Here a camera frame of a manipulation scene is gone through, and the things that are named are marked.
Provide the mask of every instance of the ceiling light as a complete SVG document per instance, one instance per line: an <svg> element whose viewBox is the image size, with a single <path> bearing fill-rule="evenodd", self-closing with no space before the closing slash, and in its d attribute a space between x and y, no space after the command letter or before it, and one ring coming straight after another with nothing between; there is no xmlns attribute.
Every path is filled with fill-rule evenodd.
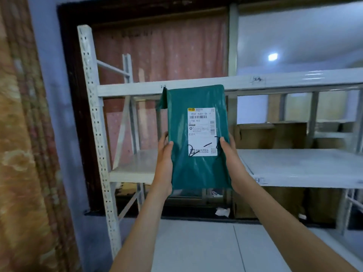
<svg viewBox="0 0 363 272"><path fill-rule="evenodd" d="M278 57L278 54L277 53L271 53L269 55L269 61L274 61L274 60L277 59L277 57Z"/></svg>

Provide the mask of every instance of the finger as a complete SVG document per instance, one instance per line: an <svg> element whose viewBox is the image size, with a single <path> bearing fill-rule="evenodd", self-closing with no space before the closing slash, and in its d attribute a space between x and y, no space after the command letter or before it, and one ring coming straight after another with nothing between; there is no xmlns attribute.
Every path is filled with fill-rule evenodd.
<svg viewBox="0 0 363 272"><path fill-rule="evenodd" d="M220 139L219 139L219 141L220 141L220 143L221 143L221 147L222 147L222 149L223 149L223 151L224 151L224 153L226 154L226 156L228 156L228 155L230 155L230 154L232 154L232 148L230 147L230 145L228 144L228 142L227 141L225 141L225 139L224 139L224 137L221 137Z"/></svg>
<svg viewBox="0 0 363 272"><path fill-rule="evenodd" d="M159 140L159 144L157 145L158 151L161 151L162 149L164 149L165 139L167 136L168 136L168 132L163 133L163 135L161 136L161 138Z"/></svg>
<svg viewBox="0 0 363 272"><path fill-rule="evenodd" d="M230 145L230 147L233 150L235 150L236 149L236 142L234 141L233 136L230 133L228 133L228 137L229 137L229 145Z"/></svg>
<svg viewBox="0 0 363 272"><path fill-rule="evenodd" d="M173 150L174 142L170 141L168 145L165 146L163 158L171 159L171 151Z"/></svg>

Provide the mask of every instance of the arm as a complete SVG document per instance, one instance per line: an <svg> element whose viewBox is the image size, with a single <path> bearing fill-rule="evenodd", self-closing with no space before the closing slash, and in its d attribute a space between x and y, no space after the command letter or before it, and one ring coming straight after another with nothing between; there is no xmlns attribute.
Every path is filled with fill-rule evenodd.
<svg viewBox="0 0 363 272"><path fill-rule="evenodd" d="M157 167L150 191L129 236L115 257L110 272L148 272L151 270L161 211L166 198L172 192L171 150L173 142L164 145L167 135L167 132L164 133L159 141Z"/></svg>
<svg viewBox="0 0 363 272"><path fill-rule="evenodd" d="M221 146L233 189L251 206L277 249L293 272L356 272L346 260L286 211L248 174L236 150L233 137Z"/></svg>

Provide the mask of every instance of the dark wooden window frame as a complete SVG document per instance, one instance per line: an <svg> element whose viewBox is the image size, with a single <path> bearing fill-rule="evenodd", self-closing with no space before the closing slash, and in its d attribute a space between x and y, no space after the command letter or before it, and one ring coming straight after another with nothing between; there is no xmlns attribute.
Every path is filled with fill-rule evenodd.
<svg viewBox="0 0 363 272"><path fill-rule="evenodd" d="M107 25L129 19L228 7L233 2L248 4L263 1L270 0L91 0L57 7L91 211L102 213L104 206L77 26Z"/></svg>

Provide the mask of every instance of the white ceiling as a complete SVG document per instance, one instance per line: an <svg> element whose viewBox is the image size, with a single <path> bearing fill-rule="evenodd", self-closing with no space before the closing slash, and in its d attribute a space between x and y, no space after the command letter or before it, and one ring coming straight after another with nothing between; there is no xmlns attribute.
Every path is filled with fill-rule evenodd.
<svg viewBox="0 0 363 272"><path fill-rule="evenodd" d="M239 18L239 68L325 61L361 48L363 2ZM271 53L279 58L269 62Z"/></svg>

